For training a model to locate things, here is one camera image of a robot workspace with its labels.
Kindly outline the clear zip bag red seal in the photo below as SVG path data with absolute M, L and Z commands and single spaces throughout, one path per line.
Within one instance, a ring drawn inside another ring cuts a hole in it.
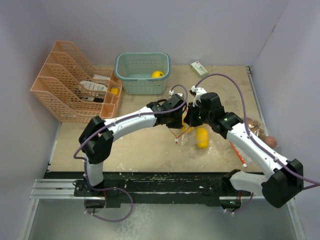
M 196 141 L 196 129 L 197 128 L 204 128 L 204 127 L 202 127 L 202 126 L 194 127 L 194 130 L 192 132 L 190 132 L 190 133 L 182 132 L 182 128 L 181 128 L 180 129 L 181 133 L 179 133 L 179 134 L 175 134 L 171 129 L 169 129 L 169 130 L 174 135 L 176 144 L 181 143 L 182 146 L 184 146 L 184 145 L 190 145 L 190 146 L 193 145 L 193 146 L 197 147 L 197 141 Z

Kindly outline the yellow fake fruit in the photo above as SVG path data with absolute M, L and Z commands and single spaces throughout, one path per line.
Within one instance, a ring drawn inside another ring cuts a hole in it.
M 205 128 L 196 129 L 196 145 L 200 149 L 207 149 L 209 146 L 209 134 Z

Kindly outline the yellow fake lemon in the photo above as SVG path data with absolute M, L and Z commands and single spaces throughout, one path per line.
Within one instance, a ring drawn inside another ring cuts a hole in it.
M 162 78 L 165 74 L 160 71 L 160 70 L 157 70 L 157 71 L 154 71 L 151 75 L 152 78 Z

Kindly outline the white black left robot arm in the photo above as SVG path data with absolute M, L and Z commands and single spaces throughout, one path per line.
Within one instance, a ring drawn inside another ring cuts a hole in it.
M 103 191 L 103 162 L 110 156 L 113 143 L 121 137 L 141 129 L 165 125 L 168 128 L 182 127 L 182 114 L 186 100 L 175 93 L 169 99 L 148 103 L 143 108 L 124 116 L 103 120 L 93 117 L 78 141 L 78 152 L 84 153 L 85 190 L 91 196 Z

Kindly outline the yellow fake bell pepper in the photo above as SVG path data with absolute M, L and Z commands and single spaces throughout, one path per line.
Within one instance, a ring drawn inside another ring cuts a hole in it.
M 182 132 L 188 134 L 188 133 L 191 133 L 195 128 L 189 126 L 187 123 L 184 122 L 185 117 L 186 117 L 186 114 L 182 116 Z

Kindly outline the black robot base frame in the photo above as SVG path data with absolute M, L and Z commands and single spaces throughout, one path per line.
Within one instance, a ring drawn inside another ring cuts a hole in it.
M 250 192 L 225 183 L 224 172 L 104 172 L 104 180 L 89 188 L 82 172 L 47 172 L 47 180 L 70 180 L 75 197 L 106 200 L 107 208 L 121 204 L 200 204 L 239 208 Z

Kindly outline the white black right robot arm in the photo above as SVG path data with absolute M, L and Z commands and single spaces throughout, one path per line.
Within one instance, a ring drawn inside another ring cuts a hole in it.
M 188 104 L 184 122 L 191 127 L 209 125 L 213 132 L 233 143 L 262 170 L 263 174 L 233 170 L 222 183 L 228 196 L 238 191 L 263 195 L 275 208 L 281 208 L 303 190 L 303 165 L 288 160 L 254 135 L 244 121 L 233 112 L 225 112 L 219 96 L 203 88 L 191 90 L 194 101 Z

